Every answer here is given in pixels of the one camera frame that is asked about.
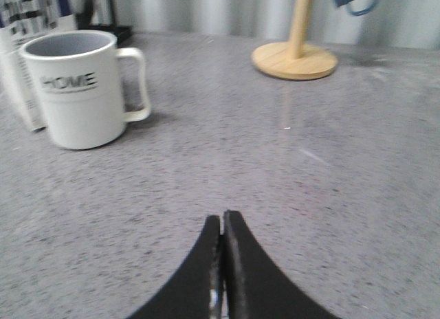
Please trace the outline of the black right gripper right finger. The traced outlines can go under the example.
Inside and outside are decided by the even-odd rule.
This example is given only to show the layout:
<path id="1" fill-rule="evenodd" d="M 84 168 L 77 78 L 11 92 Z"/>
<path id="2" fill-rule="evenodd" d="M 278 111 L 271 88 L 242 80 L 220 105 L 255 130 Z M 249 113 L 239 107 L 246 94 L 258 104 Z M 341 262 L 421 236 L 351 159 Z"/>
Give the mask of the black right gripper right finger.
<path id="1" fill-rule="evenodd" d="M 223 215 L 223 274 L 230 318 L 336 318 L 292 283 L 239 211 Z"/>

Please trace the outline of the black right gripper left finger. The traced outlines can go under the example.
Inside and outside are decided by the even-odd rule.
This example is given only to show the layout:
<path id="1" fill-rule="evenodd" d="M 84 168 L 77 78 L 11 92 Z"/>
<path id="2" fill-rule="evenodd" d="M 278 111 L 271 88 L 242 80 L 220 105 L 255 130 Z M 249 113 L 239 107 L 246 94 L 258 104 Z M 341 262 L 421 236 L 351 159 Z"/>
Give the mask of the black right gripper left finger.
<path id="1" fill-rule="evenodd" d="M 206 217 L 182 264 L 161 289 L 130 318 L 221 317 L 221 223 Z"/>

